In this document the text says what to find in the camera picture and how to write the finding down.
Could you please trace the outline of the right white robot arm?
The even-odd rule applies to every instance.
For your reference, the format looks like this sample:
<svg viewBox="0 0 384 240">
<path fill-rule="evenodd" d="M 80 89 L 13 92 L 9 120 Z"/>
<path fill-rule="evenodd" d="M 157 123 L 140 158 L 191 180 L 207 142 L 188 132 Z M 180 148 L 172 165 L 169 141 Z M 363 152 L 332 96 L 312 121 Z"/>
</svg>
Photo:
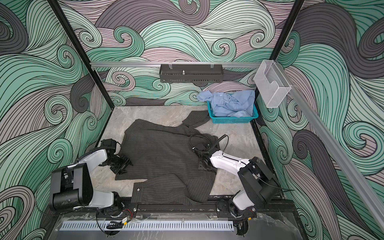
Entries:
<svg viewBox="0 0 384 240">
<path fill-rule="evenodd" d="M 224 170 L 238 177 L 243 190 L 229 200 L 228 211 L 236 218 L 244 216 L 246 210 L 255 212 L 255 208 L 264 208 L 278 193 L 291 192 L 282 188 L 278 178 L 258 157 L 238 158 L 226 154 L 220 149 L 221 136 L 216 142 L 202 134 L 189 137 L 189 145 L 199 158 L 199 169 L 209 172 Z"/>
</svg>

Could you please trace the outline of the dark grey pinstripe shirt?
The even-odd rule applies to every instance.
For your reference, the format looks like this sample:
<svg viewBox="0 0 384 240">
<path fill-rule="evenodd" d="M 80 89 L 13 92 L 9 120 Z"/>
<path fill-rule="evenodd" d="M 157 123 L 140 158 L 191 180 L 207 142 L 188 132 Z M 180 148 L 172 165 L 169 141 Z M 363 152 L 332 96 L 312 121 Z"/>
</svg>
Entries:
<svg viewBox="0 0 384 240">
<path fill-rule="evenodd" d="M 216 172 L 199 169 L 193 147 L 202 149 L 218 140 L 197 129 L 210 119 L 208 111 L 192 111 L 177 127 L 138 119 L 126 129 L 120 154 L 132 165 L 115 180 L 136 181 L 133 202 L 195 205 L 208 200 Z"/>
</svg>

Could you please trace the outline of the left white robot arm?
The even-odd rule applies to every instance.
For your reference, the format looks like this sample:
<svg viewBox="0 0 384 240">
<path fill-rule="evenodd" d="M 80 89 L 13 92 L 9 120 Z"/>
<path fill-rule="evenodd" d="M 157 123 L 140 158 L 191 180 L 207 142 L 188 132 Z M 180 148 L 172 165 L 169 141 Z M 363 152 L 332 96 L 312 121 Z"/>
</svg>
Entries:
<svg viewBox="0 0 384 240">
<path fill-rule="evenodd" d="M 100 147 L 82 155 L 73 164 L 52 171 L 49 208 L 55 212 L 80 208 L 122 212 L 124 204 L 119 194 L 96 191 L 91 180 L 91 172 L 96 167 L 109 166 L 115 175 L 126 172 L 131 161 L 125 155 L 116 154 L 117 144 L 113 139 L 102 140 Z"/>
</svg>

